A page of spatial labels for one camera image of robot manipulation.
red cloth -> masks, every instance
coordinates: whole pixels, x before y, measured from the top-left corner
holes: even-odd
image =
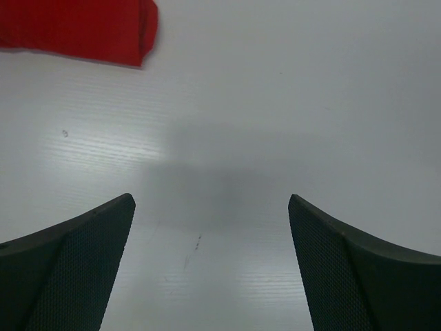
[[[141,66],[157,29],[153,0],[0,0],[0,48]]]

small mark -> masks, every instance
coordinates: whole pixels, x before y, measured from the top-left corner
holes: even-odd
[[[190,261],[190,257],[187,255],[187,256],[185,257],[184,270],[186,269],[186,267],[187,267],[189,261]]]
[[[194,248],[194,250],[198,250],[199,244],[201,243],[201,238],[202,238],[202,233],[199,235],[198,243],[196,244],[196,247]]]

white surface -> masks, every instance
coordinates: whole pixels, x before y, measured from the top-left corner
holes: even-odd
[[[143,70],[0,54],[0,242],[131,192],[105,331],[312,330],[294,192],[441,254],[440,1],[158,4]]]

white table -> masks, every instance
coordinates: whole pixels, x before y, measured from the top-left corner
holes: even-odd
[[[131,192],[105,331],[312,330],[294,192],[441,254],[440,1],[158,4],[143,70],[0,54],[0,242]]]

mesh texture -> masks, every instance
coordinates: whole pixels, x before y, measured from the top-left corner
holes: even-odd
[[[26,331],[100,329],[133,214],[133,200],[125,201],[66,236]]]
[[[343,237],[295,197],[289,219],[314,330],[375,330]]]

